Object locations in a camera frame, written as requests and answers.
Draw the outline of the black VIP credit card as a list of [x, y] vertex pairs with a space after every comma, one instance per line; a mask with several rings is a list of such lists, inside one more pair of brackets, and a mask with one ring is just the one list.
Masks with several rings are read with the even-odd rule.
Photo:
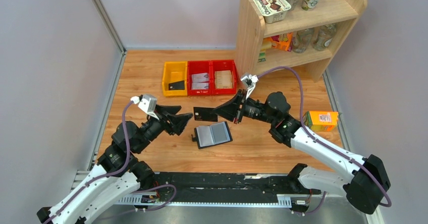
[[218, 115], [213, 112], [211, 107], [194, 107], [194, 119], [204, 122], [218, 122]]

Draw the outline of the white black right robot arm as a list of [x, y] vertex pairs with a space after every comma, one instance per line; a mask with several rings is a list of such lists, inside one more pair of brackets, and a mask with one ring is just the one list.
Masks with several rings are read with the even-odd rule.
[[265, 102], [260, 102], [247, 98], [246, 91], [239, 90], [213, 112], [235, 124], [243, 117], [269, 123], [269, 133], [276, 142], [305, 152], [332, 169], [332, 172], [317, 171], [297, 164], [292, 170], [295, 175], [288, 178], [292, 192], [318, 189], [341, 195], [365, 214], [373, 214], [378, 206], [392, 205], [387, 195], [391, 183], [379, 157], [373, 154], [364, 157], [327, 141], [292, 117], [290, 108], [282, 92], [271, 93]]

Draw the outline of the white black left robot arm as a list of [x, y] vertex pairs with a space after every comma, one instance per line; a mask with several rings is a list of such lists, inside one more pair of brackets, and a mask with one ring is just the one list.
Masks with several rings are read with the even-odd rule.
[[122, 118], [112, 142], [87, 176], [58, 204], [37, 212], [41, 223], [93, 223], [122, 197], [138, 191], [154, 191], [154, 172], [135, 157], [160, 134], [181, 135], [193, 117], [181, 107], [156, 105], [138, 126]]

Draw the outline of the black leather card holder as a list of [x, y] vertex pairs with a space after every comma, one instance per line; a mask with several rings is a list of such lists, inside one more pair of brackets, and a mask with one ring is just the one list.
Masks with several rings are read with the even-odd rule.
[[233, 137], [227, 122], [219, 122], [209, 126], [198, 126], [191, 135], [192, 142], [197, 143], [198, 149], [214, 147], [232, 142]]

